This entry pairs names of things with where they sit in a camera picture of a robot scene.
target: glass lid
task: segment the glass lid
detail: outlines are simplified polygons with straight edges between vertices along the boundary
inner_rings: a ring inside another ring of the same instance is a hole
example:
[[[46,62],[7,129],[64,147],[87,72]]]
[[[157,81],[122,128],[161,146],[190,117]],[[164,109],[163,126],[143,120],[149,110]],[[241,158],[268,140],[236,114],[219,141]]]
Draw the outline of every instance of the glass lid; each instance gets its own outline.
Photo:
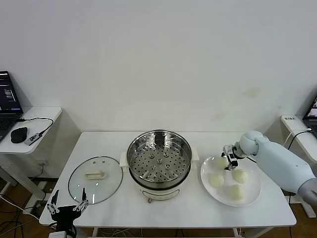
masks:
[[[108,156],[93,157],[79,165],[68,182],[70,196],[81,202],[83,188],[89,204],[96,204],[111,197],[122,181],[119,162]]]

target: stainless steel steamer basket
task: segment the stainless steel steamer basket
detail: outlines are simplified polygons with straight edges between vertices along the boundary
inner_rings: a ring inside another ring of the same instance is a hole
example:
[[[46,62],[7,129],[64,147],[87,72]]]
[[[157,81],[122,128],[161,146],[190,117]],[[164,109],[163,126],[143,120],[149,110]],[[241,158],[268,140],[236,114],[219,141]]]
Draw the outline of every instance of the stainless steel steamer basket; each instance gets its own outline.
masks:
[[[129,146],[131,176],[145,188],[166,190],[182,183],[192,161],[188,142],[179,134],[153,130],[138,136]]]

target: white robotic arm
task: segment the white robotic arm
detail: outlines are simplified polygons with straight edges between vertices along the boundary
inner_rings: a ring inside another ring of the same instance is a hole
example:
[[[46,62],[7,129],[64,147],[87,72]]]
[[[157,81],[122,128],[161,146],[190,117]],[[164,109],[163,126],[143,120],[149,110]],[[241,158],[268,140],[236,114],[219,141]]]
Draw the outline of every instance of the white robotic arm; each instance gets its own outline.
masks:
[[[308,204],[317,205],[317,178],[311,167],[260,132],[245,133],[234,146],[224,146],[223,151],[229,160],[229,170],[238,166],[237,159],[252,156],[258,167],[283,190],[297,193]]]

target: white plate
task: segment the white plate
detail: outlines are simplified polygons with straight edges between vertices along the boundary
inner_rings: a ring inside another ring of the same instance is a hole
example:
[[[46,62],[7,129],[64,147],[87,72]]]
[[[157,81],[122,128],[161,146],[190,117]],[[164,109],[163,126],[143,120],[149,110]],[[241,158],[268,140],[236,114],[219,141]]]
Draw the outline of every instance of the white plate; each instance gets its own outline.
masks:
[[[202,182],[208,193],[213,196],[219,202],[232,207],[245,207],[254,203],[261,193],[261,182],[259,174],[257,173],[256,165],[248,161],[247,159],[239,160],[239,166],[237,169],[243,169],[249,174],[249,179],[246,183],[241,184],[236,182],[232,177],[232,171],[221,170],[217,167],[215,157],[209,157],[202,164],[200,170],[200,176]],[[224,185],[220,188],[215,188],[209,183],[209,174],[221,173],[224,177]],[[228,195],[228,188],[231,185],[238,184],[244,189],[246,197],[242,200],[235,201]]]

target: laptop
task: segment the laptop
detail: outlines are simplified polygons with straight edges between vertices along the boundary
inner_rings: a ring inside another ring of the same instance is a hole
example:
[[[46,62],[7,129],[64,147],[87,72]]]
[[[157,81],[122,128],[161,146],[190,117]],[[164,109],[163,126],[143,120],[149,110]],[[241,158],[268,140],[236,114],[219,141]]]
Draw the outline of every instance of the laptop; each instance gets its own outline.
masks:
[[[0,141],[10,132],[16,120],[23,115],[9,73],[0,71]]]
[[[307,113],[303,118],[303,123],[310,129],[315,137],[317,137],[317,97],[309,107]]]

